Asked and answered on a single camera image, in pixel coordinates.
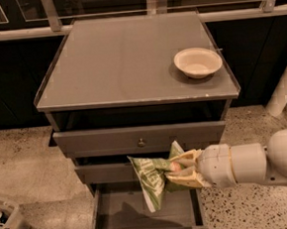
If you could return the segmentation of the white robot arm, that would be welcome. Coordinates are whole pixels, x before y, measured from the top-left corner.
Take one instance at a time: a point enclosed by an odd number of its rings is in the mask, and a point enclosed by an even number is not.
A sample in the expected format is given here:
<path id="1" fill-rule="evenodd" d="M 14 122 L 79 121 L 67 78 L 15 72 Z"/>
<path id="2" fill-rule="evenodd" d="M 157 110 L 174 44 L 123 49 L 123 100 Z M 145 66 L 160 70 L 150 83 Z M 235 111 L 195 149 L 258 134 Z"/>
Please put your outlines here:
<path id="1" fill-rule="evenodd" d="M 234 187 L 237 184 L 287 185 L 287 129 L 274 133 L 267 145 L 210 145 L 172 159 L 166 178 L 189 187 Z"/>

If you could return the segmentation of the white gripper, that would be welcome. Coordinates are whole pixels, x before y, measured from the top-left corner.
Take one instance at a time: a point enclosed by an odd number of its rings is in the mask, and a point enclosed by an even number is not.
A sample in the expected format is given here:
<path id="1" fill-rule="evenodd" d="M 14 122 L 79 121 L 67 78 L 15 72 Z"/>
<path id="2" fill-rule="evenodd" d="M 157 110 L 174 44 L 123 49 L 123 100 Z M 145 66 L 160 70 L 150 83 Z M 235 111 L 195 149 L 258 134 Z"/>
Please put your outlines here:
<path id="1" fill-rule="evenodd" d="M 173 183 L 193 188 L 223 188 L 237 184 L 231 168 L 230 147 L 227 144 L 210 145 L 204 151 L 190 150 L 171 158 L 171 161 L 185 167 L 183 171 L 166 174 L 166 178 Z"/>

